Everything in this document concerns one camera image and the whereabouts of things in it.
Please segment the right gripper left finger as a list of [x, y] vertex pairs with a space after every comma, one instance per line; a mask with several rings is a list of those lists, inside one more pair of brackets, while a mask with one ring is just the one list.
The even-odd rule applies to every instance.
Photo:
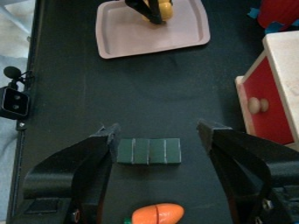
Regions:
[[23, 202], [7, 224], [99, 224], [121, 126], [49, 156], [27, 173]]

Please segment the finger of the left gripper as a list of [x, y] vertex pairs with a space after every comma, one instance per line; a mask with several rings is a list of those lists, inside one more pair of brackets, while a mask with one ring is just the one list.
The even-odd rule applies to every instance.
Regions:
[[163, 18], [158, 0], [149, 0], [149, 7], [151, 10], [150, 21], [154, 24], [161, 25], [163, 23]]
[[126, 5], [139, 12], [153, 23], [155, 22], [153, 11], [145, 0], [126, 0]]

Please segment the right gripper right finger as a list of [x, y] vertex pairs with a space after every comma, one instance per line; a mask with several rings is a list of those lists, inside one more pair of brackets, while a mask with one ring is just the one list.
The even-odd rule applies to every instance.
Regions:
[[299, 224], [299, 152], [217, 122], [198, 132], [234, 224]]

